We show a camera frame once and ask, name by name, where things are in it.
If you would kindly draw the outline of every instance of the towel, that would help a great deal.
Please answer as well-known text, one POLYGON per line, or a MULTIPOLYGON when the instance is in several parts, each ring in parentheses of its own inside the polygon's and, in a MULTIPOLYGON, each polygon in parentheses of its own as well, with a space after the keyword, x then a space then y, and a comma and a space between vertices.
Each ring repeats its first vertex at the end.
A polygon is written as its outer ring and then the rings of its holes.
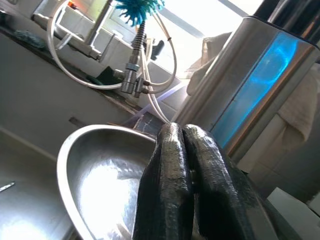
MULTIPOLYGON (((188 70, 190 73, 193 69, 197 69, 192 74, 187 88, 187 93, 190 96, 194 93, 230 35, 229 32, 203 40, 202 57, 188 70)), ((286 122, 281 146, 286 150, 292 150, 300 146, 309 137, 317 108, 319 69, 319 65, 315 63, 278 111, 278 115, 286 122)))

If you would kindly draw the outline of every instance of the blue light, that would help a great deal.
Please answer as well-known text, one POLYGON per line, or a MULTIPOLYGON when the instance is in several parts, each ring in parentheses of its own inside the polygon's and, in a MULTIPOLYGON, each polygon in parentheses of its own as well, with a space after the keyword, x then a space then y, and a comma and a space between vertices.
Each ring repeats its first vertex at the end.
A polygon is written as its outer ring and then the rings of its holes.
POLYGON ((284 73, 296 53, 298 41, 297 38, 282 32, 276 36, 232 103, 211 130, 221 147, 226 146, 247 116, 284 73))

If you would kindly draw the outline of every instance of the white hose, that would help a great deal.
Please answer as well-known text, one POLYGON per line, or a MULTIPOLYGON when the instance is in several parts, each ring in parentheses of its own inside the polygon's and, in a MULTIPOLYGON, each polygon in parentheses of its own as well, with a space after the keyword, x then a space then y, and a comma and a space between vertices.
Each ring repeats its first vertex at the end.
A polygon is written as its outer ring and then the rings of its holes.
POLYGON ((111 89, 118 89, 121 87, 121 83, 119 84, 113 84, 113 85, 96 85, 90 82, 86 82, 83 81, 82 79, 76 77, 75 75, 73 75, 71 72, 69 72, 65 66, 61 63, 57 52, 56 52, 56 48, 55 48, 55 43, 54 43, 54 32, 55 32, 55 24, 59 15, 59 12, 64 8, 64 4, 67 4, 69 2, 69 0, 61 0, 60 3, 55 7, 55 9, 53 10, 53 14, 52 17, 49 19, 48 21, 48 25, 47 25, 47 42, 48 42, 48 48, 49 51, 53 57, 53 59, 55 60, 56 64, 59 66, 59 68, 66 74, 68 75, 71 79, 75 80, 76 82, 87 86, 89 88, 93 88, 93 89, 102 89, 102 90, 111 90, 111 89))
MULTIPOLYGON (((143 49, 140 50, 140 55, 142 58, 142 73, 143 73, 143 78, 150 82, 150 73, 148 70, 148 65, 147 65, 147 59, 145 55, 145 51, 143 49)), ((156 96, 154 94, 148 94, 148 99, 149 102, 155 111, 155 113, 158 115, 158 117, 164 122, 164 123, 169 123, 170 121, 166 118, 165 114, 162 112, 159 103, 156 99, 156 96)))
POLYGON ((161 93, 161 92, 165 91, 175 80, 176 73, 177 73, 177 55, 176 55, 176 51, 175 51, 175 47, 173 45, 172 39, 167 31, 166 26, 164 25, 163 21, 161 20, 160 16, 157 13, 155 13, 153 15, 153 17, 156 20, 156 22, 159 24, 160 28, 162 29, 166 38, 168 39, 168 42, 170 43, 170 46, 172 48, 173 64, 174 64, 174 69, 173 69, 172 75, 170 76, 170 78, 167 81, 162 82, 162 83, 154 83, 154 82, 150 83, 150 85, 153 87, 163 87, 163 88, 159 88, 157 90, 149 91, 150 94, 157 94, 157 93, 161 93))
MULTIPOLYGON (((147 56, 146 58, 146 66, 148 66, 149 64, 149 61, 151 59, 151 56, 152 56, 152 42, 153 42, 153 39, 152 38, 147 38, 146 40, 146 48, 145 48, 145 55, 147 56)), ((140 62, 139 62, 139 65, 141 65, 142 63, 142 55, 140 53, 140 62)), ((143 74, 143 68, 140 67, 137 75, 136 75, 136 78, 139 78, 141 77, 141 75, 143 74)))

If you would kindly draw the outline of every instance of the teal brush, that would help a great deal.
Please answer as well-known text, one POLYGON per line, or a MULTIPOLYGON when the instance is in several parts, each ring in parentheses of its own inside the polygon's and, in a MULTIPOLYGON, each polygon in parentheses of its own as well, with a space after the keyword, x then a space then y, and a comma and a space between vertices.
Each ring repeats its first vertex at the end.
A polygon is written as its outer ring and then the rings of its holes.
POLYGON ((142 24, 147 19, 147 14, 152 15, 165 6, 164 0, 118 0, 117 9, 123 10, 120 16, 129 17, 131 26, 142 24))

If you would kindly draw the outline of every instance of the flexible hose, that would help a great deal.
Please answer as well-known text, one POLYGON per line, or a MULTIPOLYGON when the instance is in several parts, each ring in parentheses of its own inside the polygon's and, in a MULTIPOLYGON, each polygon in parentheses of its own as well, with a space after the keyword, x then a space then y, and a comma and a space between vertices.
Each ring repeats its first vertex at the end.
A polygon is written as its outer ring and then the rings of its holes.
POLYGON ((61 50, 62 48, 65 47, 69 43, 69 41, 72 39, 72 35, 67 33, 62 40, 55 46, 55 50, 61 50))
MULTIPOLYGON (((150 82, 150 73, 147 66, 147 59, 146 55, 143 49, 140 50, 141 58, 142 58, 142 73, 143 78, 150 82)), ((156 96, 154 94, 148 94, 148 100, 155 111, 155 113, 158 115, 158 117, 164 122, 169 123, 170 121, 166 118, 165 114, 162 112, 159 103, 156 99, 156 96)))
POLYGON ((57 18, 59 16, 59 12, 63 9, 64 4, 67 4, 68 2, 69 2, 69 0, 61 0, 59 2, 59 4, 53 10, 52 17, 49 19, 48 25, 47 25, 47 44, 48 44, 49 51, 50 51, 53 59, 55 60, 56 64, 71 79, 73 79, 76 82, 78 82, 84 86, 87 86, 89 88, 101 89, 101 90, 112 90, 112 89, 120 88, 122 85, 121 83, 113 84, 113 85, 96 85, 96 84, 93 84, 90 82, 83 81, 82 79, 76 77, 70 71, 68 71, 65 68, 65 66, 61 63, 61 61, 57 55, 55 44, 54 44, 54 32, 55 32, 55 24, 56 24, 57 18))
POLYGON ((162 83, 154 83, 154 82, 150 83, 150 85, 153 86, 153 87, 163 87, 163 88, 159 88, 157 90, 149 91, 150 94, 157 94, 157 93, 161 93, 161 92, 165 91, 173 83, 173 81, 175 80, 176 73, 177 73, 177 55, 176 55, 176 51, 175 51, 175 47, 173 45, 172 39, 171 39, 171 37, 170 37, 170 35, 168 33, 168 30, 167 30, 165 24, 161 20, 160 16, 157 13, 155 13, 153 15, 153 17, 156 20, 156 22, 159 24, 160 28, 162 29, 162 31, 164 32, 165 36, 167 37, 168 42, 170 43, 170 46, 172 48, 173 64, 174 64, 174 69, 173 69, 172 75, 170 76, 170 78, 167 81, 162 82, 162 83))
MULTIPOLYGON (((146 40, 146 48, 145 48, 146 66, 148 66, 149 61, 150 61, 151 56, 152 56, 152 42, 153 42, 152 38, 147 38, 147 40, 146 40)), ((142 64, 142 55, 140 57, 139 65, 141 65, 141 64, 142 64)), ((139 71, 138 71, 138 73, 136 75, 136 78, 141 77, 141 75, 143 74, 142 71, 143 71, 143 68, 140 67, 140 69, 139 69, 139 71)))
POLYGON ((138 54, 140 53, 141 45, 145 38, 145 27, 146 27, 146 22, 143 21, 139 26, 138 32, 136 33, 134 43, 132 46, 133 50, 137 51, 138 54))

